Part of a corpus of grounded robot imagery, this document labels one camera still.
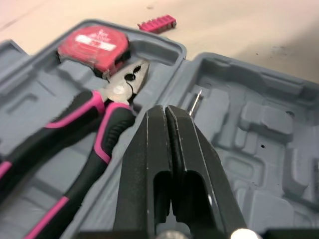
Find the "tool case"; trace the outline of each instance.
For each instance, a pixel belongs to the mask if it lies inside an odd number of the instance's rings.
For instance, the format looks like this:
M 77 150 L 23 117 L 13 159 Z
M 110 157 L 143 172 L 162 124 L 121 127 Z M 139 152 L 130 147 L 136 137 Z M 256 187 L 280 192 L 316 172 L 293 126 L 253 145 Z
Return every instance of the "tool case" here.
M 127 34 L 128 63 L 145 58 L 151 66 L 134 99 L 136 124 L 120 137 L 107 171 L 62 239 L 112 229 L 121 157 L 145 112 L 154 105 L 187 110 L 200 90 L 194 121 L 218 152 L 248 227 L 258 233 L 319 227 L 317 84 L 213 53 L 187 61 L 179 43 L 108 22 L 86 20 L 34 56 L 13 41 L 0 45 L 0 158 L 58 115 L 82 88 L 105 84 L 88 66 L 61 63 L 56 54 L 68 34 L 92 24 Z M 0 206 L 1 239 L 22 238 L 43 217 L 76 178 L 93 141 L 92 133 L 28 173 Z

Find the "metal pin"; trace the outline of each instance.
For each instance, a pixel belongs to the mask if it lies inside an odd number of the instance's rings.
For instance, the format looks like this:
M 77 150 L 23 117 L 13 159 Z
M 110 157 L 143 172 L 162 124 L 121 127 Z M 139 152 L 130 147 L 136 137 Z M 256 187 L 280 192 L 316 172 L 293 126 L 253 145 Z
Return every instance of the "metal pin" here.
M 197 102 L 198 102 L 198 100 L 200 98 L 201 93 L 202 93 L 202 90 L 200 90 L 199 93 L 197 94 L 196 99 L 195 99 L 195 101 L 193 103 L 193 106 L 191 107 L 190 111 L 188 112 L 189 116 L 191 116 L 193 114 L 194 109 L 195 109 L 195 107 L 197 105 Z

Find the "table surface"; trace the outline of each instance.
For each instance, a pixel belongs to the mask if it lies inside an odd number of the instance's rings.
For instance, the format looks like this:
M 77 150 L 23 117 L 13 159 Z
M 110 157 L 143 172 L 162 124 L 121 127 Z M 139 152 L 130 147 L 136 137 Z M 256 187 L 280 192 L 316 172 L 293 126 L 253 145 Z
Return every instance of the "table surface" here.
M 318 0 L 1 0 L 0 41 L 13 39 L 34 54 L 88 18 L 137 27 L 170 14 L 165 33 L 187 47 L 319 83 Z

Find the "pliers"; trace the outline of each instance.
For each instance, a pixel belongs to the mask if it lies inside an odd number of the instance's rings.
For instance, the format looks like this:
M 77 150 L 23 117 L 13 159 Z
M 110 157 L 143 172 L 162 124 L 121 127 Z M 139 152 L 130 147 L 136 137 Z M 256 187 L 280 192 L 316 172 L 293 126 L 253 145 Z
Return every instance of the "pliers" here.
M 16 177 L 21 178 L 26 169 L 44 155 L 52 156 L 50 151 L 54 145 L 94 120 L 100 122 L 82 171 L 25 239 L 58 238 L 72 221 L 85 195 L 106 170 L 121 133 L 135 122 L 130 103 L 143 86 L 149 65 L 146 60 L 137 61 L 110 78 L 104 88 L 79 93 L 61 115 L 27 138 L 0 164 L 0 197 L 4 198 L 13 188 L 12 181 L 16 182 Z

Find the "red tape measure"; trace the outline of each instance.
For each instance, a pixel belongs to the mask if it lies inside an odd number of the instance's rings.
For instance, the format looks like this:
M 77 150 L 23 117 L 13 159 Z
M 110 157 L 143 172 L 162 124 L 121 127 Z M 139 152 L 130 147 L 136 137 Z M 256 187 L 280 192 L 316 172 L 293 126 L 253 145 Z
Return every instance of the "red tape measure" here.
M 130 57 L 126 35 L 102 25 L 75 30 L 58 47 L 58 54 L 61 61 L 73 59 L 89 65 L 105 79 Z

